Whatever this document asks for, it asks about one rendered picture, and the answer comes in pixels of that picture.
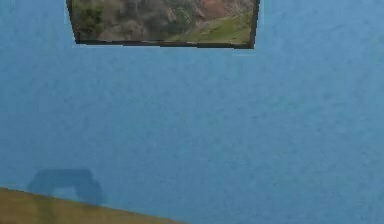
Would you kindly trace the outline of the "dark framed landscape picture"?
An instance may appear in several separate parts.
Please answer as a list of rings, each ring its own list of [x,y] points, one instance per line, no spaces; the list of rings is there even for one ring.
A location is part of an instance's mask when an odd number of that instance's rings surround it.
[[[260,0],[65,0],[77,44],[252,49]]]

